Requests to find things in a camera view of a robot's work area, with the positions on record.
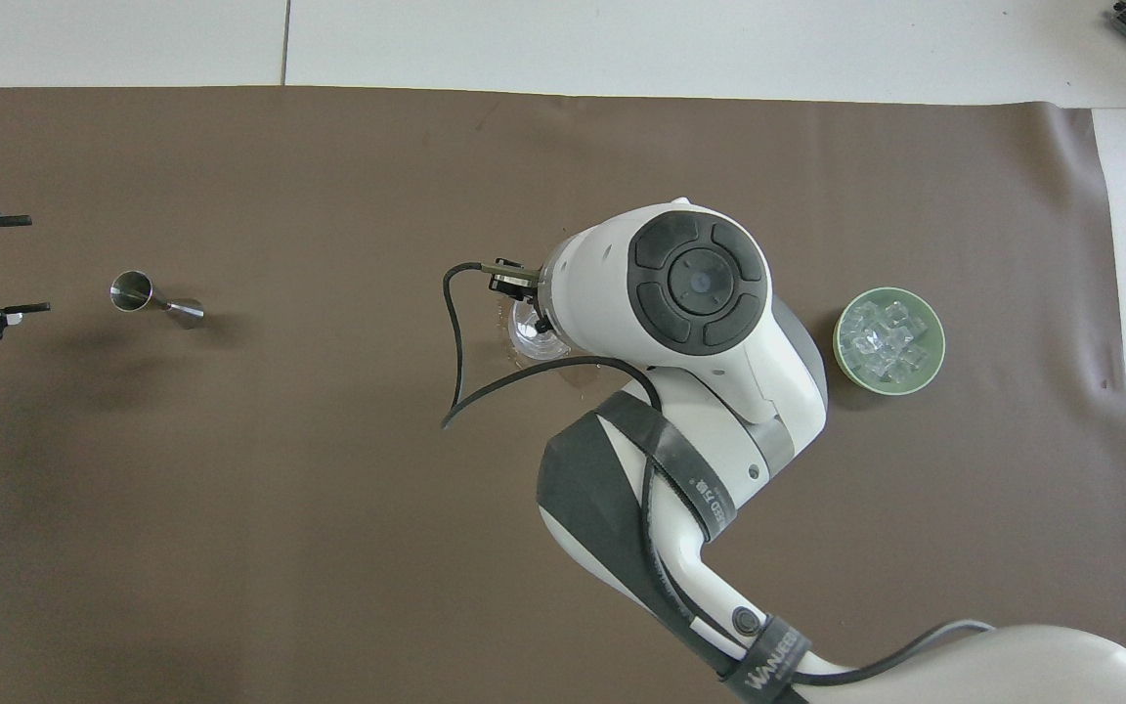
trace white robotic arm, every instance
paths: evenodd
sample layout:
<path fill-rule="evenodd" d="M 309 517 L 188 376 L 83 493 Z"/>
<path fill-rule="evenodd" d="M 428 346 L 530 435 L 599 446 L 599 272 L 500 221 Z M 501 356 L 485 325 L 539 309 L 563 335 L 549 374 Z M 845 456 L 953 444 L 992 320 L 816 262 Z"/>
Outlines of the white robotic arm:
<path fill-rule="evenodd" d="M 741 701 L 1126 703 L 1126 650 L 1069 629 L 964 621 L 989 633 L 920 654 L 948 629 L 926 633 L 881 663 L 841 668 L 703 564 L 703 544 L 814 440 L 826 413 L 819 349 L 732 219 L 677 199 L 569 238 L 540 271 L 485 270 L 513 282 L 492 288 L 533 300 L 544 327 L 600 356 L 584 359 L 637 380 L 546 445 L 546 528 Z"/>

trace white tabletop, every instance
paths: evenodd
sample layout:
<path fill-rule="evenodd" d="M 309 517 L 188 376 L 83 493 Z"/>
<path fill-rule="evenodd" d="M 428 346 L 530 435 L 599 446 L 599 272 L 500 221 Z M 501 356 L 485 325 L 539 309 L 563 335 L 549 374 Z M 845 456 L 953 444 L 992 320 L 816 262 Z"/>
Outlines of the white tabletop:
<path fill-rule="evenodd" d="M 1126 41 L 1107 1 L 0 0 L 0 86 L 412 86 L 1096 108 L 1126 356 Z"/>

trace velcro strap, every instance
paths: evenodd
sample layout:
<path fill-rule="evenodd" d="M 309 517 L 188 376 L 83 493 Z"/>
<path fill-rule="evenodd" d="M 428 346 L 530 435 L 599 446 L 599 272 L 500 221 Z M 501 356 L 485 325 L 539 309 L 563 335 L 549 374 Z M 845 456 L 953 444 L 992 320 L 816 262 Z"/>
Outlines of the velcro strap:
<path fill-rule="evenodd" d="M 786 692 L 785 687 L 789 686 L 808 650 L 811 642 L 798 630 L 780 618 L 769 618 L 762 633 L 745 651 L 745 659 L 723 678 L 723 684 L 741 701 L 751 704 L 792 701 L 792 696 L 781 699 L 781 695 L 792 692 Z"/>
<path fill-rule="evenodd" d="M 738 517 L 738 505 L 711 463 L 660 411 L 623 391 L 596 411 L 662 470 L 698 518 L 707 543 Z"/>

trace double-sided jigger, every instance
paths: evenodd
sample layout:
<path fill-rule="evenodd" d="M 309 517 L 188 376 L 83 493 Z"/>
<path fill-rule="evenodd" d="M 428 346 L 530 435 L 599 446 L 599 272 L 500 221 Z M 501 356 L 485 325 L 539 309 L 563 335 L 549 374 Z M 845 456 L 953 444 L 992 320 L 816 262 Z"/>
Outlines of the double-sided jigger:
<path fill-rule="evenodd" d="M 142 271 L 128 270 L 111 282 L 111 303 L 125 313 L 153 308 L 164 311 L 185 330 L 203 324 L 203 304 L 193 298 L 164 298 Z"/>

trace circular button pad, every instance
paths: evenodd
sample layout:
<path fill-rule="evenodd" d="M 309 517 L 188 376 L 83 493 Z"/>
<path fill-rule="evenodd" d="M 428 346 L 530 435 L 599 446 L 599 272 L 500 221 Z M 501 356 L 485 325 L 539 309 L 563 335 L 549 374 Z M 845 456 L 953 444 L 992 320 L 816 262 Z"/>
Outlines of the circular button pad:
<path fill-rule="evenodd" d="M 759 244 L 709 213 L 671 211 L 640 229 L 628 249 L 628 300 L 645 332 L 685 355 L 741 342 L 768 300 Z"/>

